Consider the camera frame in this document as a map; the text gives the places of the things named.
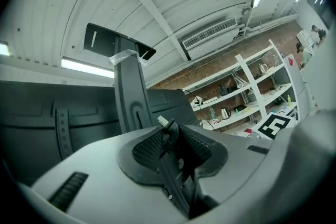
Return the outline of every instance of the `air conditioner vent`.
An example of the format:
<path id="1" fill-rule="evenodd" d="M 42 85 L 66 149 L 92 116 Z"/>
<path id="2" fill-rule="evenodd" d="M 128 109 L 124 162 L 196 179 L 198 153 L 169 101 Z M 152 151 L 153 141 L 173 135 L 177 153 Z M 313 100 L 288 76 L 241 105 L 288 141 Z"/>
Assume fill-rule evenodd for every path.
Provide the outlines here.
<path id="1" fill-rule="evenodd" d="M 237 21 L 235 18 L 230 18 L 228 20 L 225 20 L 219 24 L 216 24 L 212 27 L 209 27 L 198 34 L 188 38 L 187 40 L 183 41 L 183 45 L 185 46 L 185 49 L 191 49 L 191 47 L 195 47 L 196 44 L 201 44 L 202 41 L 209 40 L 211 38 L 214 38 L 218 35 L 219 32 L 224 32 L 226 29 L 229 31 L 232 29 L 232 27 L 237 25 Z"/>

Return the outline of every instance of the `electric kettle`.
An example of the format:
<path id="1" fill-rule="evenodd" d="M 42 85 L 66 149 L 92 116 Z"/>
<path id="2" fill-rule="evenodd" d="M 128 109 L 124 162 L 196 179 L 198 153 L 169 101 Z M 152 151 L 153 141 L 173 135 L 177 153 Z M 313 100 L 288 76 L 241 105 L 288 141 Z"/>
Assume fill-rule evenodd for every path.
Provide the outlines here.
<path id="1" fill-rule="evenodd" d="M 226 120 L 229 117 L 231 117 L 231 110 L 228 108 L 222 108 L 221 109 L 221 115 L 222 115 L 222 119 Z"/>

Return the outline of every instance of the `white corrugated ceiling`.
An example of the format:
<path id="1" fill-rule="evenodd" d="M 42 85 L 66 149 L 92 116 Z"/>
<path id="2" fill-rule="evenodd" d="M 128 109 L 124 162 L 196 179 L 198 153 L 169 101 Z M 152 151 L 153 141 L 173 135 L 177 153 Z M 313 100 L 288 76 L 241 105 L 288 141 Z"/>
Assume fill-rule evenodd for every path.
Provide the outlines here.
<path id="1" fill-rule="evenodd" d="M 287 15 L 294 1 L 261 0 L 252 12 L 251 26 Z M 240 23 L 243 8 L 249 6 L 247 0 L 151 2 L 179 42 L 181 37 L 215 19 L 234 16 Z M 113 68 L 107 57 L 83 51 L 88 23 L 116 30 L 157 50 L 143 68 L 146 82 L 186 64 L 185 55 L 176 49 L 175 35 L 167 40 L 167 30 L 141 0 L 11 0 L 0 19 L 0 40 L 9 43 L 14 57 L 41 68 L 60 68 L 62 56 Z"/>

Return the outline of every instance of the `clear tape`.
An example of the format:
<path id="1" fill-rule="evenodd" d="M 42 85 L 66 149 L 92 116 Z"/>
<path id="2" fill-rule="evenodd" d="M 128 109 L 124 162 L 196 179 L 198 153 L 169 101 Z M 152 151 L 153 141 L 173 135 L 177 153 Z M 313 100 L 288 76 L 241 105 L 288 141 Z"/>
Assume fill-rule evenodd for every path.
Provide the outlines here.
<path id="1" fill-rule="evenodd" d="M 115 66 L 117 64 L 119 64 L 120 62 L 122 62 L 123 60 L 129 58 L 131 55 L 136 54 L 136 58 L 138 59 L 138 62 L 140 64 L 142 64 L 143 66 L 147 66 L 148 63 L 146 60 L 142 59 L 139 57 L 139 53 L 135 50 L 123 50 L 122 52 L 113 55 L 112 57 L 110 57 L 110 61 L 112 62 L 112 64 Z"/>

